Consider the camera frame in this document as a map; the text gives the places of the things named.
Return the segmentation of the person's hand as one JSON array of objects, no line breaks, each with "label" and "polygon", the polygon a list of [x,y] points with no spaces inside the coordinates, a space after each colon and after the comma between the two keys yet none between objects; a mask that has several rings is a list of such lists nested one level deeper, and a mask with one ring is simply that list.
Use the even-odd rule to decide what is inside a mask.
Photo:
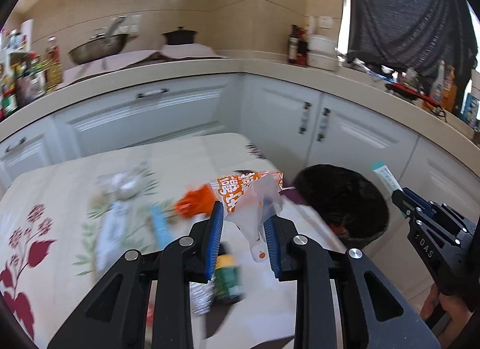
[{"label": "person's hand", "polygon": [[460,297],[444,295],[439,291],[438,286],[433,284],[420,311],[420,317],[423,320],[431,316],[436,303],[440,303],[442,309],[450,317],[449,324],[438,336],[441,348],[448,348],[459,336],[463,328],[465,328],[472,316],[472,312]]}]

